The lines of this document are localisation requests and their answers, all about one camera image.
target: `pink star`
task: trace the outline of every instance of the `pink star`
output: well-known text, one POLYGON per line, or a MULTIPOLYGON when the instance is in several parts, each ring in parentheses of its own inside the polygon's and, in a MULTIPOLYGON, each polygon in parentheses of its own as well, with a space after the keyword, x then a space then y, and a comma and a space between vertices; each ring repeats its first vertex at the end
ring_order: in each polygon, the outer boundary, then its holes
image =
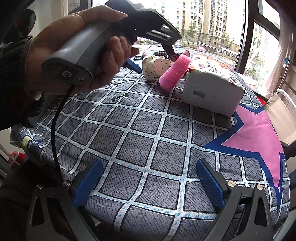
POLYGON ((222 145, 260 153, 273 177, 274 186, 280 190, 281 160, 279 155, 284 152, 266 111, 256 114, 239 105, 236 113, 244 125, 222 145))

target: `sleeve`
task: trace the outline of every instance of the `sleeve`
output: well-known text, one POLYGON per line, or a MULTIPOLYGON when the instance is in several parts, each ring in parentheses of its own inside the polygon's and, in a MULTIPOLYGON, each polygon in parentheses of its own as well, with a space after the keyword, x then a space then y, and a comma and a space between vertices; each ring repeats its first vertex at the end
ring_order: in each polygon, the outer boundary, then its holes
POLYGON ((25 61, 32 36, 0 48, 0 130, 16 125, 42 110, 43 95, 26 91, 25 61))

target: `gray handle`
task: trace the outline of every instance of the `gray handle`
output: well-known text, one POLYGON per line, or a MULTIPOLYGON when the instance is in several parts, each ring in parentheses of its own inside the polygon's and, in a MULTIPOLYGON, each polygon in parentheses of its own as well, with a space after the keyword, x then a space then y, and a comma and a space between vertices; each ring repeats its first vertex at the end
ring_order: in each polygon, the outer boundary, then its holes
POLYGON ((51 79, 74 85, 89 82, 101 69, 105 43, 122 36, 105 21, 88 24, 42 64, 42 72, 51 79))

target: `car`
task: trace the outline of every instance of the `car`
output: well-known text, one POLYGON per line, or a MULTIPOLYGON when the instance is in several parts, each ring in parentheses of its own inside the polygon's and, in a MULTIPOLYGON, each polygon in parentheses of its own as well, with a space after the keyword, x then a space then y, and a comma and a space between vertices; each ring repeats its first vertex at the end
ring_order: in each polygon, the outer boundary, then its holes
POLYGON ((198 46, 198 47, 196 48, 196 51, 199 51, 199 52, 203 52, 203 53, 205 53, 205 48, 204 48, 203 46, 198 46))
POLYGON ((175 43, 174 48, 183 48, 183 46, 180 43, 175 43))

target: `blue object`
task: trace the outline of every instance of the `blue object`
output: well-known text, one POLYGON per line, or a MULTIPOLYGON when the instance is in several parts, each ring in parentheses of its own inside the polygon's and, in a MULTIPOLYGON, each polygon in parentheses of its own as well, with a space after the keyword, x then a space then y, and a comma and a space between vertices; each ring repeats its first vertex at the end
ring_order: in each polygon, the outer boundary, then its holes
POLYGON ((132 60, 128 59, 122 66, 123 68, 129 68, 130 70, 134 70, 138 74, 142 73, 142 69, 135 64, 132 60))
POLYGON ((212 205, 222 210, 225 205, 223 190, 201 160, 196 162, 196 173, 212 205))
POLYGON ((97 159, 73 192, 73 204, 76 208, 85 204, 102 172, 103 162, 97 159))

